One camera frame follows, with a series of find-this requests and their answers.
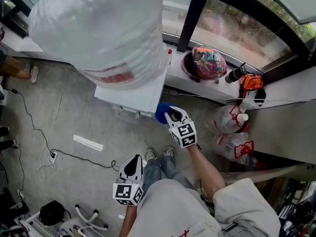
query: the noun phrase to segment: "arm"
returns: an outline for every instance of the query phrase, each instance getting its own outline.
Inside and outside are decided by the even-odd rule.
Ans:
[[[225,187],[225,182],[218,170],[199,151],[197,145],[187,147],[194,168],[203,183],[207,196],[213,201],[214,194]]]
[[[137,216],[137,207],[136,206],[127,206],[126,215],[123,221],[122,228],[119,233],[119,237],[127,237],[129,231],[132,229],[132,226],[135,222]]]

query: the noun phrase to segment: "white shoe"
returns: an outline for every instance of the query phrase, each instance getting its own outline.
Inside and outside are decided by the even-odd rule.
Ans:
[[[163,150],[163,156],[171,156],[174,157],[174,148],[173,146],[166,146],[165,149]]]
[[[153,148],[147,148],[145,152],[145,160],[149,161],[151,159],[157,159],[155,151]]]
[[[38,66],[34,66],[32,67],[32,69],[30,70],[30,74],[31,74],[31,82],[32,83],[36,83],[36,81],[38,80],[38,74],[39,74],[39,68]]]

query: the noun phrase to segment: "blue object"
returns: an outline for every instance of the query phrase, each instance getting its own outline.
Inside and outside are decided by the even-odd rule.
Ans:
[[[167,124],[167,120],[166,120],[166,117],[164,116],[164,113],[169,113],[170,115],[172,115],[172,112],[171,112],[169,106],[176,106],[176,105],[170,105],[168,103],[161,102],[157,106],[157,110],[156,110],[156,113],[155,113],[155,118],[161,124]]]

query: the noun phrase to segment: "gray floor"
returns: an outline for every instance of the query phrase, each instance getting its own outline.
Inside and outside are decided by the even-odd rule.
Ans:
[[[43,61],[35,61],[35,64],[40,69],[36,84],[9,78],[6,87],[15,88],[24,95],[35,126],[42,129],[46,137],[56,115],[59,93],[44,92],[41,85],[44,89],[58,89],[62,92],[58,118],[48,142],[51,149],[60,149],[104,165],[110,165],[115,159],[119,166],[128,156],[142,154],[147,147],[154,147],[161,156],[165,146],[175,146],[166,125],[153,118],[135,119],[134,114],[128,112],[115,116],[110,104],[94,97],[94,83],[81,74],[54,69],[55,66],[71,69],[71,66]],[[174,97],[167,94],[162,95],[162,101],[177,104],[188,112],[195,122],[198,142],[203,153],[217,168],[227,169],[227,162],[210,151],[211,134],[203,124],[209,110],[217,105],[195,97]],[[39,131],[32,129],[31,119],[25,113],[20,95],[9,93],[7,106],[2,109],[0,124],[11,128],[10,137],[15,138],[18,146],[22,148],[21,160],[25,171],[23,193],[33,211],[39,211],[52,200],[62,203],[73,216],[76,216],[75,204],[81,205],[90,214],[96,208],[100,212],[100,219],[109,225],[106,235],[118,236],[122,224],[118,216],[125,213],[125,207],[112,199],[112,185],[116,181],[117,172],[76,158],[58,155],[56,171],[47,167],[44,169],[46,181],[37,180],[36,199],[36,173],[45,141]],[[103,151],[99,152],[75,142],[74,134],[104,145]],[[177,150],[179,169],[194,182],[188,153],[185,150]],[[42,159],[47,161],[48,156],[49,151],[46,149]],[[19,164],[19,151],[2,151],[0,160],[7,169],[11,190],[20,189],[23,175]]]

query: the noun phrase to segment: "plastic jug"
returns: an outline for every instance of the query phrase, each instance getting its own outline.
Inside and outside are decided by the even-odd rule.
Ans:
[[[249,165],[248,154],[254,150],[246,132],[214,136],[211,146],[216,154],[244,165]]]
[[[246,127],[243,131],[246,131],[249,127],[248,115],[244,113],[245,109],[238,105],[226,105],[214,109],[214,111],[208,115],[204,124],[211,133],[220,135],[237,132],[242,128],[245,122]]]

